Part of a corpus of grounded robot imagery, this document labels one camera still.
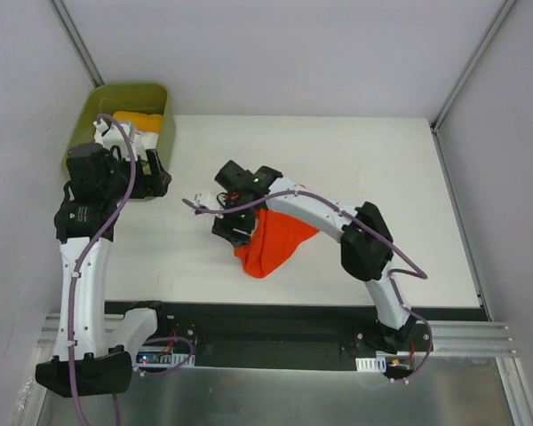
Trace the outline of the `orange t shirt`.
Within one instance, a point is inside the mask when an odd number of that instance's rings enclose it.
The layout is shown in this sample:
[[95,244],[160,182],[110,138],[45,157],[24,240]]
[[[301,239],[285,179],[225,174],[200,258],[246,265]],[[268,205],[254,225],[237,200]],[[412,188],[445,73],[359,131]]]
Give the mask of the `orange t shirt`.
[[264,279],[293,256],[298,247],[319,233],[317,228],[266,208],[258,210],[258,225],[249,244],[234,249],[245,273]]

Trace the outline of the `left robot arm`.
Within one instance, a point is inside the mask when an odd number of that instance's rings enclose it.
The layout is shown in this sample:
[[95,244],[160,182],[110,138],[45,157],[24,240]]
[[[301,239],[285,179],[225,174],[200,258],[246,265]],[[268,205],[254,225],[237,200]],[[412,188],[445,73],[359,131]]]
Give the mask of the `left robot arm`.
[[142,188],[118,146],[90,142],[68,150],[69,180],[54,217],[63,266],[58,334],[50,360],[36,366],[36,381],[63,397],[121,394],[128,390],[141,345],[164,343],[172,330],[163,303],[133,303],[112,332],[105,329],[105,279],[119,204],[134,195],[163,196],[171,176],[155,150],[154,191]]

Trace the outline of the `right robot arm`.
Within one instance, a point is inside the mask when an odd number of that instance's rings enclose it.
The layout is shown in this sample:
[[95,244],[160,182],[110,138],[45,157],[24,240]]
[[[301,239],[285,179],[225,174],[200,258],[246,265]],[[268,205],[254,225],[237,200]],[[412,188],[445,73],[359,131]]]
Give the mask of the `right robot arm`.
[[377,310],[362,336],[370,347],[396,353],[414,338],[416,322],[392,283],[393,237],[378,207],[341,205],[310,193],[267,166],[256,172],[228,161],[214,178],[223,213],[211,231],[228,241],[250,276],[263,279],[318,233],[339,245],[342,268],[363,282]]

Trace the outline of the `rolled yellow t shirt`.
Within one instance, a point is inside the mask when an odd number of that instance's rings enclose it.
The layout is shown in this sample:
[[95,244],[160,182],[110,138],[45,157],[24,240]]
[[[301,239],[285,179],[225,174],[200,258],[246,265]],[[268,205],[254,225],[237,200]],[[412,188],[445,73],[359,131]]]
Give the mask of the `rolled yellow t shirt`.
[[161,114],[116,111],[113,116],[118,121],[131,122],[137,130],[144,132],[160,133],[163,125],[163,116]]

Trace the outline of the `rolled white t shirt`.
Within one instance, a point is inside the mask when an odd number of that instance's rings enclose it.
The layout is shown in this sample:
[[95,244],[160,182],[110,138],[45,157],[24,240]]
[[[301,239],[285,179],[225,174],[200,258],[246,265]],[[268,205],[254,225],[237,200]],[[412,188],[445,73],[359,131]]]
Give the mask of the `rolled white t shirt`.
[[147,151],[148,149],[156,149],[156,144],[157,144],[157,139],[159,137],[159,134],[152,133],[152,132],[144,132],[144,131],[139,131],[139,132],[140,132],[141,143],[144,146],[145,151]]

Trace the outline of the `green plastic basket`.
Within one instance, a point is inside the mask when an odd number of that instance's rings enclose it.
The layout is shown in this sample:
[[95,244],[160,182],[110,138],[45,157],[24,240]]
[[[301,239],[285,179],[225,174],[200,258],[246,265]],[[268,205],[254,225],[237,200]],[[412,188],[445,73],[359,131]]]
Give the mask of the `green plastic basket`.
[[175,135],[171,94],[164,85],[107,83],[88,95],[68,149],[89,142],[107,150],[118,147],[124,161],[136,161],[131,198],[151,200],[167,193]]

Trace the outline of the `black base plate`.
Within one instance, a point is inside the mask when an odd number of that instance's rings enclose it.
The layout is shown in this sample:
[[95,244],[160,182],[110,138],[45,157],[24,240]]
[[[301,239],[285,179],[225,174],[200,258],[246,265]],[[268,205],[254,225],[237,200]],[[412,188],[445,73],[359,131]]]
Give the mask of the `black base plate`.
[[388,331],[368,306],[159,303],[156,312],[178,339],[156,344],[160,358],[192,353],[198,367],[353,371],[380,353],[414,365],[434,347],[420,320]]

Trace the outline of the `left aluminium corner post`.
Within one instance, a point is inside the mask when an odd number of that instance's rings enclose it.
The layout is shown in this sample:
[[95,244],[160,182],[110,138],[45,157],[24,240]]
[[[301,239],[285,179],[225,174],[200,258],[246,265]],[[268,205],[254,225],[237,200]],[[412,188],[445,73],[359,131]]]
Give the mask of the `left aluminium corner post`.
[[91,80],[92,85],[98,88],[105,84],[105,80],[97,67],[83,36],[81,35],[66,2],[63,0],[49,0],[53,13],[58,19],[64,33],[72,45],[85,73]]

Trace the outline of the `aluminium corner post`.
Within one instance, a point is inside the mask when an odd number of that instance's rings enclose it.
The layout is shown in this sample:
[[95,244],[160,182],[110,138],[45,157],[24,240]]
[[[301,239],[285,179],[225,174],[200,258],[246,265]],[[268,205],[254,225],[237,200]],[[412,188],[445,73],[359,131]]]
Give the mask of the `aluminium corner post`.
[[467,84],[471,82],[474,73],[483,61],[483,58],[519,3],[520,1],[518,0],[504,0],[500,2],[496,12],[489,21],[488,26],[481,34],[478,43],[473,48],[468,60],[458,74],[457,80],[452,85],[440,110],[434,116],[433,120],[430,121],[430,129],[433,135],[436,135],[439,132],[440,128],[447,120],[453,107],[457,104],[458,99],[463,94]]
[[85,73],[91,80],[92,85],[98,88],[105,84],[105,80],[97,67],[83,36],[81,35],[66,2],[63,0],[49,0],[53,13],[58,19],[64,33],[72,45]]

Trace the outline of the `aluminium rail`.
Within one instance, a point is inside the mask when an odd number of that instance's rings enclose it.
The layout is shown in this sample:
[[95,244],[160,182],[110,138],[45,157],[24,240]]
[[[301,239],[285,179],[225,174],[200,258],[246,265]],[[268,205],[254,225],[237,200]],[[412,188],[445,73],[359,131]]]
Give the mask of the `aluminium rail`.
[[[58,332],[60,315],[46,316],[37,348],[52,348]],[[123,315],[106,314],[104,331],[110,336],[123,322]],[[418,343],[418,352],[425,352],[427,344],[433,342],[433,356],[473,358],[516,358],[519,356],[509,327],[493,321],[450,321],[430,320],[430,331],[418,320],[409,343]]]

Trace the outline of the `right aluminium corner post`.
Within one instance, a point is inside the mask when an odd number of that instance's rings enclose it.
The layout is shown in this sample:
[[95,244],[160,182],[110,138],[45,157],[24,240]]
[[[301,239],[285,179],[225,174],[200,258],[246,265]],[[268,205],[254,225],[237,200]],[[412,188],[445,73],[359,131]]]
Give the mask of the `right aluminium corner post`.
[[452,85],[440,110],[434,116],[433,120],[430,121],[430,129],[433,135],[436,135],[439,132],[440,128],[447,120],[453,107],[457,104],[458,99],[463,94],[467,84],[471,82],[474,73],[483,61],[483,58],[519,3],[520,1],[518,0],[504,0],[500,2],[496,12],[489,21],[488,26],[481,34],[478,43],[473,48],[468,60],[458,74],[457,80]]

